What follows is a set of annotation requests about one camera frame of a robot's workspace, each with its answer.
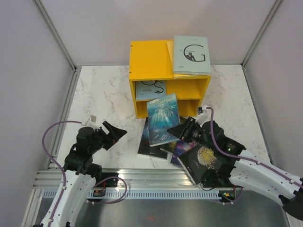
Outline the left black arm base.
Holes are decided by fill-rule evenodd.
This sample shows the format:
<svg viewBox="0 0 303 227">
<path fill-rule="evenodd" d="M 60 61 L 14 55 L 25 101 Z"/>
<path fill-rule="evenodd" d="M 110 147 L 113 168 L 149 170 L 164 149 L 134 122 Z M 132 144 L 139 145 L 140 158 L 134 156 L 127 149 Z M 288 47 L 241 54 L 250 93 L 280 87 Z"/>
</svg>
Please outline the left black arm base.
<svg viewBox="0 0 303 227">
<path fill-rule="evenodd" d="M 118 184 L 118 172 L 103 172 L 102 167 L 97 164 L 92 164 L 90 166 L 90 173 L 96 179 L 95 188 L 107 188 L 107 187 L 117 187 Z"/>
</svg>

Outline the light blue O S book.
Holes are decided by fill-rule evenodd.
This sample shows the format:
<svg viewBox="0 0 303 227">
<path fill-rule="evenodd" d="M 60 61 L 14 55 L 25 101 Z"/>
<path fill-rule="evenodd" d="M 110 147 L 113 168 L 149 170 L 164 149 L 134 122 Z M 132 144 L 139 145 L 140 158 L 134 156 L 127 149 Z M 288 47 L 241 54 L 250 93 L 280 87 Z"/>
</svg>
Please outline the light blue O S book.
<svg viewBox="0 0 303 227">
<path fill-rule="evenodd" d="M 136 100 L 157 99 L 167 94 L 164 80 L 146 80 L 136 82 Z"/>
</svg>

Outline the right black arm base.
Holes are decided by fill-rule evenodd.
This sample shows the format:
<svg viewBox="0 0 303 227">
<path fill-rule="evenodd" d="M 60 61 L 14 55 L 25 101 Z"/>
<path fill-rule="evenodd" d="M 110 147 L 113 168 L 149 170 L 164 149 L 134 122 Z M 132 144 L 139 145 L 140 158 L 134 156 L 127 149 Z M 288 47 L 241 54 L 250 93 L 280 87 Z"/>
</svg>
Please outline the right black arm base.
<svg viewBox="0 0 303 227">
<path fill-rule="evenodd" d="M 233 167 L 222 165 L 218 170 L 207 170 L 202 177 L 200 186 L 202 188 L 231 188 L 233 184 L 229 177 Z"/>
</svg>

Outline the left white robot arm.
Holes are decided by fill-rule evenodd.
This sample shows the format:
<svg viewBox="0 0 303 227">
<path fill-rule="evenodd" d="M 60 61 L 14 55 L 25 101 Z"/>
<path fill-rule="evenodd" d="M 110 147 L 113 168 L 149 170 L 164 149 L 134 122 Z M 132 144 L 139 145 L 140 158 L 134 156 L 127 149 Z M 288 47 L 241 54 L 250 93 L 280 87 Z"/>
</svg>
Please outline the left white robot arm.
<svg viewBox="0 0 303 227">
<path fill-rule="evenodd" d="M 108 132 L 90 120 L 79 124 L 81 128 L 78 130 L 76 143 L 72 145 L 63 166 L 54 161 L 62 178 L 48 212 L 38 224 L 39 227 L 75 226 L 89 192 L 107 181 L 103 178 L 102 167 L 93 163 L 93 155 L 101 149 L 109 150 L 127 134 L 126 130 L 107 121 L 102 124 Z"/>
</svg>

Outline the grey G book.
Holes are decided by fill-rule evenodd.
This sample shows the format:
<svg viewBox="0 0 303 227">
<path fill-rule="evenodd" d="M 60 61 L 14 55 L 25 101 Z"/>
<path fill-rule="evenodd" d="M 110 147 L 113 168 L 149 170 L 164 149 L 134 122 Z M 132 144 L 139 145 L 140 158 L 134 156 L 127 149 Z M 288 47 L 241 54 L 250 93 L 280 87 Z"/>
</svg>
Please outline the grey G book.
<svg viewBox="0 0 303 227">
<path fill-rule="evenodd" d="M 173 72 L 179 75 L 210 75 L 207 37 L 174 36 Z"/>
</svg>

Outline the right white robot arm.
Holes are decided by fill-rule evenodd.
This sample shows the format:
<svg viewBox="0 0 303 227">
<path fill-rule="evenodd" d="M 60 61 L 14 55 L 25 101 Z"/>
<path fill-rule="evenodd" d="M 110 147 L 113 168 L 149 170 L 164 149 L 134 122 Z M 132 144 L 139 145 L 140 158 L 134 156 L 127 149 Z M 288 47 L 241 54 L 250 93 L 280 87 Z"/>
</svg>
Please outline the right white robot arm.
<svg viewBox="0 0 303 227">
<path fill-rule="evenodd" d="M 168 133 L 197 145 L 178 157 L 193 184 L 202 188 L 233 185 L 264 195 L 292 217 L 303 219 L 303 179 L 258 158 L 228 138 L 216 122 L 199 125 L 189 117 Z"/>
</svg>

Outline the teal Jules Verne book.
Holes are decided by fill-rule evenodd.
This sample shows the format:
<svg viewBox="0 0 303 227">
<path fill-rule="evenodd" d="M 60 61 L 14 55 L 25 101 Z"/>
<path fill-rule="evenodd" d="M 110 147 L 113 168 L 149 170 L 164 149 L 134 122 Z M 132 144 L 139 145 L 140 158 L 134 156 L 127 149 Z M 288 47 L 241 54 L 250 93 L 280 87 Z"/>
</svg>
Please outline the teal Jules Verne book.
<svg viewBox="0 0 303 227">
<path fill-rule="evenodd" d="M 176 94 L 166 95 L 147 102 L 149 144 L 151 147 L 178 140 L 168 129 L 180 125 Z"/>
</svg>

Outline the yellow L book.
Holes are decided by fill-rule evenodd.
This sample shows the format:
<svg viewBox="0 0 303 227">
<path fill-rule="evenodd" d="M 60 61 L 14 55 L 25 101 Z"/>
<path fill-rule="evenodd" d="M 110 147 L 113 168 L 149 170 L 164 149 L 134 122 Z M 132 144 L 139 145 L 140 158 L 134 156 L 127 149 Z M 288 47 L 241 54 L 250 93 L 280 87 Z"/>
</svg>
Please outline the yellow L book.
<svg viewBox="0 0 303 227">
<path fill-rule="evenodd" d="M 170 59 L 170 64 L 171 64 L 171 68 L 172 68 L 172 72 L 174 75 L 174 79 L 180 79 L 180 78 L 187 78 L 190 77 L 189 74 L 176 74 L 173 71 L 173 58 L 174 58 L 174 41 L 173 40 L 169 40 L 167 41 L 167 49 L 168 49 L 168 53 L 169 53 L 169 59 Z"/>
</svg>

